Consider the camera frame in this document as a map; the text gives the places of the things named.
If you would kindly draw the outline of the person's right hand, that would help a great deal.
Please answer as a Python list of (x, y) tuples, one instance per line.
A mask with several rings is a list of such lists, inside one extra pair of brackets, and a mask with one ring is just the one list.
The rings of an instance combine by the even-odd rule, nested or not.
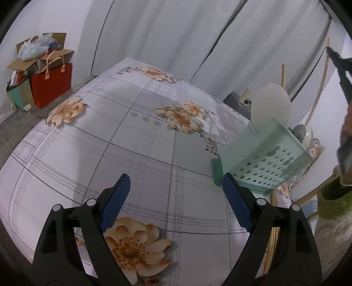
[(341, 168), (343, 185), (351, 185), (351, 104), (341, 129), (341, 146), (338, 148), (338, 161)]

